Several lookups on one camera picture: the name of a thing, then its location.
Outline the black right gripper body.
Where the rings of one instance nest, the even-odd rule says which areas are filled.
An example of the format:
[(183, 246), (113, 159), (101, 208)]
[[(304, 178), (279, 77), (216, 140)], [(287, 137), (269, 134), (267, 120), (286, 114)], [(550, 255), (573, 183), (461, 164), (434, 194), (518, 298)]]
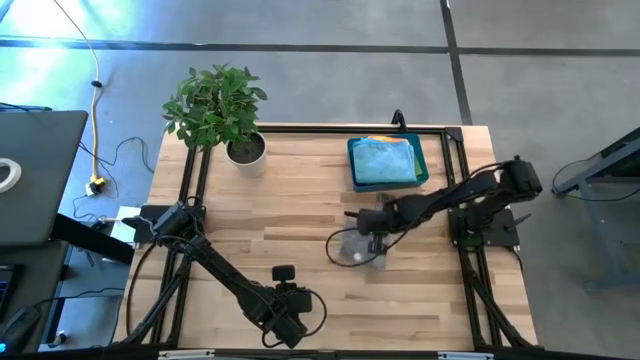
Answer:
[(372, 235), (368, 252), (385, 254), (388, 245), (384, 238), (396, 232), (396, 211), (393, 208), (382, 210), (361, 209), (358, 212), (345, 211), (344, 215), (356, 219), (356, 228), (361, 235)]

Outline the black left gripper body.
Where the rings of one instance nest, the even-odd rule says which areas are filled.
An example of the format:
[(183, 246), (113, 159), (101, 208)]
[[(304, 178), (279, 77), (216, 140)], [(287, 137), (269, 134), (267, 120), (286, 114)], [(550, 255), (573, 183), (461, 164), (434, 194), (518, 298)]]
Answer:
[(292, 314), (309, 313), (312, 311), (311, 293), (305, 287), (298, 286), (294, 280), (296, 269), (294, 265), (278, 265), (271, 270), (272, 280), (276, 283), (275, 290), (282, 295)]

